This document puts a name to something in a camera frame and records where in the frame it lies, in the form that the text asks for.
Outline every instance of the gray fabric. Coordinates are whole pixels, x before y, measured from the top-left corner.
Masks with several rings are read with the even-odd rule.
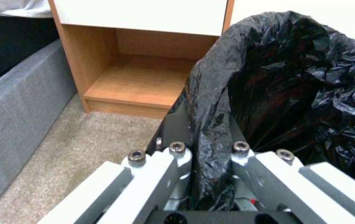
[[[0,78],[0,195],[75,92],[59,40]]]

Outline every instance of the white wall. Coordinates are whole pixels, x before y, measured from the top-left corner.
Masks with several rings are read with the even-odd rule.
[[[235,0],[231,24],[263,12],[292,10],[355,39],[355,0]]]

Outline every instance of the black bedding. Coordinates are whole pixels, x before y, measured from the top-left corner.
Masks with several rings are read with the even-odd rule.
[[[0,76],[57,38],[52,18],[0,16]]]

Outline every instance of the open shelf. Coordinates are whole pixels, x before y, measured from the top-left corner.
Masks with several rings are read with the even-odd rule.
[[[169,109],[195,63],[142,55],[122,58],[122,66],[108,68],[84,94],[85,99]]]
[[[83,108],[163,118],[218,37],[61,24]]]

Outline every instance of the white bedsheet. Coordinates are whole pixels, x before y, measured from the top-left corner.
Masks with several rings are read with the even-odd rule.
[[[48,0],[0,0],[0,16],[52,17]]]

